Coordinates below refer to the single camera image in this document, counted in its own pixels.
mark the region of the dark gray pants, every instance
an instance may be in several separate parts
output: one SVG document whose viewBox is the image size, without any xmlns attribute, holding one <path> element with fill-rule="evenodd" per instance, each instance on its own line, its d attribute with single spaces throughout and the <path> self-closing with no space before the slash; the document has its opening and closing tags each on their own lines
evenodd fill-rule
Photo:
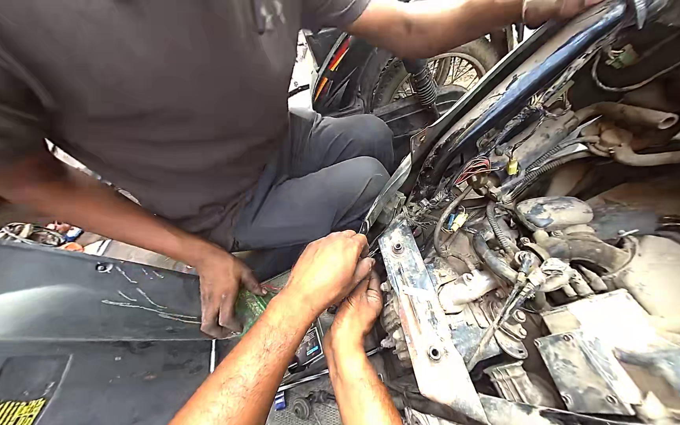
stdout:
<svg viewBox="0 0 680 425">
<path fill-rule="evenodd" d="M 258 262 L 287 269 L 308 242 L 358 230 L 393 162 L 392 131 L 376 116 L 291 111 L 288 141 L 237 219 L 235 250 L 268 249 Z M 251 266 L 259 277 L 269 275 Z"/>
</svg>

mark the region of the yellow sticker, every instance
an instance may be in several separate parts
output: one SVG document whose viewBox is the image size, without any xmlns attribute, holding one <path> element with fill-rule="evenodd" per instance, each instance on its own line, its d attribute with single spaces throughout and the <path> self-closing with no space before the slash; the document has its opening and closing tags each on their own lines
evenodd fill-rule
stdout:
<svg viewBox="0 0 680 425">
<path fill-rule="evenodd" d="M 32 425 L 41 413 L 46 399 L 0 401 L 0 425 Z"/>
</svg>

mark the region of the spoked wheel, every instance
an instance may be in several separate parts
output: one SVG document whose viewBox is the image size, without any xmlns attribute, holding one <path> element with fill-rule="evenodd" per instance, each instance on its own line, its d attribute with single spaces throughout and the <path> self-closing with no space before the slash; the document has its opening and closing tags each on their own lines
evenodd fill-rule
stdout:
<svg viewBox="0 0 680 425">
<path fill-rule="evenodd" d="M 438 86 L 459 85 L 468 91 L 477 85 L 498 59 L 497 52 L 486 39 L 477 39 L 432 57 L 428 66 Z M 393 58 L 379 75 L 372 106 L 381 107 L 414 94 L 410 74 L 400 59 Z"/>
</svg>

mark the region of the hand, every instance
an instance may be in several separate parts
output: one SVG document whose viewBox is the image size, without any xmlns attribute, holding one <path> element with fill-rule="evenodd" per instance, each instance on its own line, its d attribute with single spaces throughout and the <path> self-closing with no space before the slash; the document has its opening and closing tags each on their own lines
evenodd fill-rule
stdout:
<svg viewBox="0 0 680 425">
<path fill-rule="evenodd" d="M 324 338 L 325 345 L 334 350 L 335 344 L 352 344 L 364 349 L 364 336 L 372 330 L 383 310 L 383 292 L 379 276 L 373 270 L 353 289 L 340 305 L 335 321 Z"/>
<path fill-rule="evenodd" d="M 366 236 L 353 230 L 332 233 L 306 246 L 281 292 L 299 299 L 307 311 L 319 315 L 339 302 L 374 266 Z"/>
<path fill-rule="evenodd" d="M 256 295 L 267 291 L 253 271 L 232 254 L 216 249 L 196 266 L 201 287 L 201 331 L 214 338 L 225 338 L 242 331 L 235 318 L 238 290 L 243 285 Z"/>
<path fill-rule="evenodd" d="M 580 14 L 602 0 L 524 0 L 522 16 L 524 24 L 536 28 L 547 20 L 564 20 Z"/>
</svg>

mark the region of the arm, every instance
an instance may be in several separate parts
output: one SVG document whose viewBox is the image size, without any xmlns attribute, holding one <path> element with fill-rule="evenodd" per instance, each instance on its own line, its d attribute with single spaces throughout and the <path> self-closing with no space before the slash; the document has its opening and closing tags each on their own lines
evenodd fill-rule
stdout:
<svg viewBox="0 0 680 425">
<path fill-rule="evenodd" d="M 312 242 L 285 288 L 170 425 L 264 423 L 279 382 L 311 322 L 365 275 L 366 237 L 354 231 Z"/>
<path fill-rule="evenodd" d="M 201 330 L 228 336 L 240 283 L 265 294 L 251 270 L 210 242 L 156 218 L 46 149 L 0 168 L 0 195 L 100 235 L 161 253 L 196 267 L 201 282 Z"/>
<path fill-rule="evenodd" d="M 542 24 L 556 17 L 571 17 L 600 1 L 533 0 L 532 4 L 536 6 L 527 8 L 522 14 L 522 0 L 423 0 L 408 3 L 372 0 L 364 13 L 347 27 L 347 31 L 388 49 L 398 57 L 432 57 L 493 29 L 522 22 L 522 15 L 530 19 L 528 24 Z"/>
<path fill-rule="evenodd" d="M 382 311 L 382 301 L 379 276 L 372 272 L 341 305 L 324 340 L 329 379 L 345 425 L 402 423 L 401 415 L 364 353 L 364 336 Z"/>
</svg>

